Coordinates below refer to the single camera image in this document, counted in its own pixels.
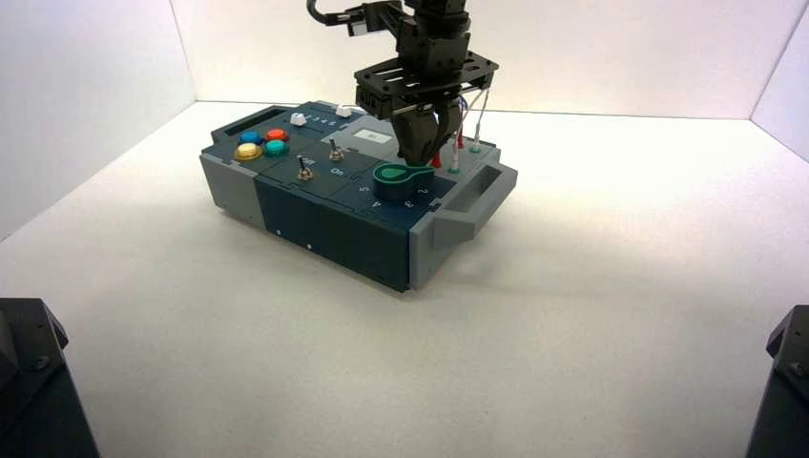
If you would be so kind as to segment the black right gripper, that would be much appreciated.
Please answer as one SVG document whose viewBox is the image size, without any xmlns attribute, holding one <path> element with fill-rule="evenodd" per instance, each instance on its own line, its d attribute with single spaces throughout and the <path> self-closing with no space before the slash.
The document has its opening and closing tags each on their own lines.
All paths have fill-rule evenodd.
<svg viewBox="0 0 809 458">
<path fill-rule="evenodd" d="M 499 65 L 468 49 L 470 34 L 455 38 L 401 36 L 399 55 L 354 73 L 356 103 L 379 119 L 394 116 L 398 156 L 426 165 L 459 129 L 463 110 L 452 100 L 490 87 Z M 431 111 L 412 111 L 436 106 Z"/>
</svg>

